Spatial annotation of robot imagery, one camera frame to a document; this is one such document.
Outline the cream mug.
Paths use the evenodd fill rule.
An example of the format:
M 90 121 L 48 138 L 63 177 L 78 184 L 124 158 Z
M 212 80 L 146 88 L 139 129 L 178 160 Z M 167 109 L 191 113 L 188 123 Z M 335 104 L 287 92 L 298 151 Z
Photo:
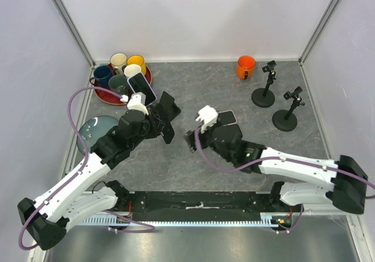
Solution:
M 124 68 L 127 65 L 127 55 L 124 53 L 113 54 L 110 58 L 110 64 L 113 70 L 119 74 L 124 74 Z

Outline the blue mug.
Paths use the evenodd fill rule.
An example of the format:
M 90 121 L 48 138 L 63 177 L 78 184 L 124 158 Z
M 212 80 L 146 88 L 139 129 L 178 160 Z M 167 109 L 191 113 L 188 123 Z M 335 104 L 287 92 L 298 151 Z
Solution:
M 94 70 L 93 77 L 89 79 L 89 82 L 91 85 L 97 82 L 100 87 L 109 88 L 109 81 L 112 76 L 112 69 L 108 65 L 101 65 Z

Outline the dark green mug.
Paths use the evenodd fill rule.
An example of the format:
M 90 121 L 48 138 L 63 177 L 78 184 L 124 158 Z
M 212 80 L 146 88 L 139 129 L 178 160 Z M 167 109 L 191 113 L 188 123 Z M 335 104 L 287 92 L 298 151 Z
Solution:
M 127 78 L 123 75 L 114 75 L 108 82 L 109 88 L 119 95 L 131 95 L 131 89 L 129 88 Z

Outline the white mug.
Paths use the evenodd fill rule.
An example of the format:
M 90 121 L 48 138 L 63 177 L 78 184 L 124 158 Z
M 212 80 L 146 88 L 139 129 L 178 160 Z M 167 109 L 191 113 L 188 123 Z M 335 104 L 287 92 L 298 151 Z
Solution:
M 124 75 L 126 78 L 135 76 L 138 73 L 142 72 L 141 66 L 137 64 L 129 64 L 124 68 Z

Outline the black round-base phone stand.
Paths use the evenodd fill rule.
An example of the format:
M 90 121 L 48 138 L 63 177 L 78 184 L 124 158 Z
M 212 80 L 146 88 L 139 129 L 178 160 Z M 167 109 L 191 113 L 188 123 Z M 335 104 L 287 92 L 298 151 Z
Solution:
M 274 83 L 276 80 L 276 72 L 274 67 L 277 65 L 275 60 L 268 62 L 263 68 L 262 71 L 264 73 L 268 73 L 267 83 L 264 88 L 258 88 L 253 91 L 251 95 L 251 100 L 253 103 L 261 108 L 268 108 L 271 107 L 275 102 L 274 93 L 269 90 L 270 85 Z

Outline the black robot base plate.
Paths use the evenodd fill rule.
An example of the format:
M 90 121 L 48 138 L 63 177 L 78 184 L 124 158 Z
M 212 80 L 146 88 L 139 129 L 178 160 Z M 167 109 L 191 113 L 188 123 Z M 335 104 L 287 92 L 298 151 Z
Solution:
M 297 214 L 300 209 L 270 199 L 269 193 L 136 191 L 111 211 L 144 222 L 232 222 L 258 221 L 261 213 Z

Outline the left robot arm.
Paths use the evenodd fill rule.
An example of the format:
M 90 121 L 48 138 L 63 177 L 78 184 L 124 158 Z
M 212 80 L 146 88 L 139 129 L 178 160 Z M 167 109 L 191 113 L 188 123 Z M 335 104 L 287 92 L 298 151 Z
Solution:
M 96 180 L 109 173 L 145 139 L 162 136 L 170 143 L 174 136 L 171 122 L 175 116 L 161 104 L 142 110 L 128 109 L 117 124 L 85 147 L 81 162 L 62 180 L 36 199 L 23 198 L 17 205 L 22 223 L 19 247 L 28 232 L 35 246 L 48 250 L 84 219 L 101 211 L 122 211 L 128 206 L 128 191 L 117 181 L 83 199 L 78 197 Z

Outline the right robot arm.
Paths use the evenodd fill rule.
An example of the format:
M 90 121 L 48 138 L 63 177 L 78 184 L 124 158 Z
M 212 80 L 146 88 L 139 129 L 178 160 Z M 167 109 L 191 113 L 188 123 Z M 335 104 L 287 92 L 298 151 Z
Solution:
M 203 150 L 210 148 L 233 171 L 286 176 L 298 183 L 279 181 L 273 184 L 268 204 L 274 211 L 287 206 L 332 205 L 351 214 L 364 213 L 368 177 L 350 156 L 339 160 L 306 158 L 277 151 L 243 139 L 238 125 L 215 125 L 201 131 L 197 128 L 184 136 L 191 151 L 206 158 Z

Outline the orange mug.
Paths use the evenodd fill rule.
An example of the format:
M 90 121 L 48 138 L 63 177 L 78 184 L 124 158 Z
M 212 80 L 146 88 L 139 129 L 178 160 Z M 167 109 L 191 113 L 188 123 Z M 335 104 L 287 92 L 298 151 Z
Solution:
M 237 77 L 243 80 L 249 79 L 253 74 L 255 64 L 253 57 L 248 55 L 241 56 L 237 61 Z

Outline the black phone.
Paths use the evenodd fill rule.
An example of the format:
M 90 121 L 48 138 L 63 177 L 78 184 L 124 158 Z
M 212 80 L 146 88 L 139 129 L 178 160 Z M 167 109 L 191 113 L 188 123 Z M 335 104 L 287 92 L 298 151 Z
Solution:
M 166 144 L 170 144 L 175 136 L 175 131 L 171 123 L 166 123 L 161 131 L 163 140 Z

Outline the black flat-base phone stand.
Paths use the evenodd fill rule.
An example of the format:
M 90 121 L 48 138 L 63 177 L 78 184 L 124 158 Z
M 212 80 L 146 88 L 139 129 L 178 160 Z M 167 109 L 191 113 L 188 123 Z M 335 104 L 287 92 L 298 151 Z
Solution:
M 155 106 L 155 110 L 161 120 L 169 123 L 181 113 L 181 109 L 175 103 L 175 98 L 166 91 L 162 93 L 159 102 Z

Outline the blue ceramic plate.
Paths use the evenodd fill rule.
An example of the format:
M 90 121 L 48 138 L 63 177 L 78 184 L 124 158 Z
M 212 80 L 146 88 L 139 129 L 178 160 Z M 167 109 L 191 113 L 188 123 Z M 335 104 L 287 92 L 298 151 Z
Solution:
M 99 115 L 83 124 L 79 129 L 79 134 L 88 150 L 90 150 L 99 138 L 116 125 L 118 125 L 118 119 L 108 115 Z

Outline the yellow mug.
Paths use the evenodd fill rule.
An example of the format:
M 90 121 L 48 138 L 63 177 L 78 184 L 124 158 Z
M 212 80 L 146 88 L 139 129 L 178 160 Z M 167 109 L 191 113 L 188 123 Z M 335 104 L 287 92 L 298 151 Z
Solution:
M 145 59 L 141 55 L 130 56 L 127 60 L 127 65 L 136 64 L 141 68 L 141 72 L 146 74 L 146 63 Z

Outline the red round tray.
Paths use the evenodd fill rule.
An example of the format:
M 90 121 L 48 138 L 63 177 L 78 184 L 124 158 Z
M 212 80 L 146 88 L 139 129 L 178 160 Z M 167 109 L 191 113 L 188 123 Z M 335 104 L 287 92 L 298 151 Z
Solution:
M 148 81 L 149 84 L 152 84 L 152 73 L 151 73 L 148 66 L 146 66 L 145 78 L 146 78 L 146 80 Z M 90 78 L 90 83 L 93 86 L 101 87 L 99 82 L 94 77 Z M 121 102 L 119 98 L 117 98 L 116 96 L 114 96 L 114 95 L 112 95 L 112 94 L 110 94 L 106 91 L 97 90 L 97 89 L 95 89 L 94 91 L 95 91 L 97 97 L 101 101 L 103 101 L 107 104 L 110 104 L 110 105 L 113 105 L 113 106 L 124 106 L 125 105 L 125 103 Z

